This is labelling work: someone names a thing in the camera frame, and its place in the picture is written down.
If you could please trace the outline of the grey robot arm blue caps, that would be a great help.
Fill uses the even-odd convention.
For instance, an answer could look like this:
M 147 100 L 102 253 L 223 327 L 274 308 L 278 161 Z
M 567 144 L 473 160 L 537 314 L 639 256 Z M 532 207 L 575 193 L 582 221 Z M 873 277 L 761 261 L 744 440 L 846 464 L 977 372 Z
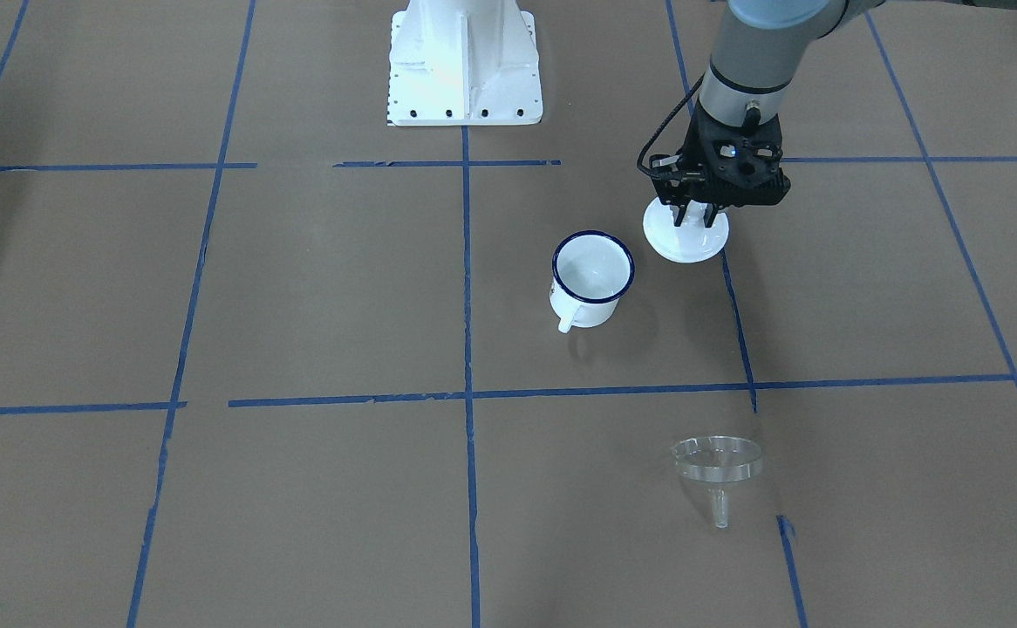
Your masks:
M 871 1 L 731 1 L 675 154 L 641 152 L 638 167 L 680 226 L 692 204 L 712 227 L 729 207 L 775 206 L 790 191 L 782 170 L 780 108 L 813 41 L 874 8 Z

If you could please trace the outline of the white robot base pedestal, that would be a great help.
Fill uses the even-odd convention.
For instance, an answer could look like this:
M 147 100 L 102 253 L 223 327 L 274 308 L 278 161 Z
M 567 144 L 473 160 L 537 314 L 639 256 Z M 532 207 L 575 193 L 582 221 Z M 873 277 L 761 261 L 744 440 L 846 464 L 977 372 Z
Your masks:
M 543 119 L 536 20 L 516 1 L 410 1 L 388 35 L 388 125 Z

